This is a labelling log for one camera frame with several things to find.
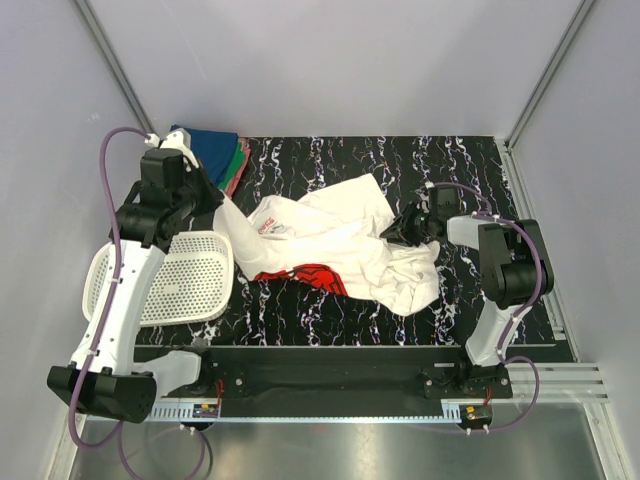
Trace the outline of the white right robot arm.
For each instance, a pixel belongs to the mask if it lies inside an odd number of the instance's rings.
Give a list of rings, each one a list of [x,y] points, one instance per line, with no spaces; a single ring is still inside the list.
[[[554,286],[538,222],[483,213],[451,215],[441,208],[425,212],[413,203],[381,237],[397,245],[417,247],[438,241],[478,252],[481,290],[486,300],[455,364],[451,382],[465,393],[499,383],[507,348],[518,325]]]

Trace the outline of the white Coca-Cola print t-shirt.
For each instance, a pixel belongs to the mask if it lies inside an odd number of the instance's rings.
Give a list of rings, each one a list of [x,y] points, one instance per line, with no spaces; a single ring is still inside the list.
[[[393,219],[376,179],[365,174],[297,201],[267,196],[250,215],[226,198],[213,228],[250,280],[293,279],[408,316],[439,297],[440,247],[388,243],[381,234]]]

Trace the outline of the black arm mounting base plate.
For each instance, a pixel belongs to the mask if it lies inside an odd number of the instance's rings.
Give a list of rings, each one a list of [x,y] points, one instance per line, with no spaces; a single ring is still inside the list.
[[[224,400],[275,392],[353,390],[426,393],[429,398],[511,396],[506,367],[472,364],[460,346],[138,346],[137,361],[172,352],[203,358],[204,378],[192,393],[221,392]]]

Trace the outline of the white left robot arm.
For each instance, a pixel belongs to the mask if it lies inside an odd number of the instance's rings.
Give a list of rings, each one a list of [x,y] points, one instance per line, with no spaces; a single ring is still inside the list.
[[[109,274],[81,343],[65,366],[54,366],[48,387],[78,413],[140,423],[154,402],[198,382],[200,355],[167,353],[134,360],[136,336],[152,283],[184,219],[210,213],[224,196],[200,169],[134,183],[113,215]]]

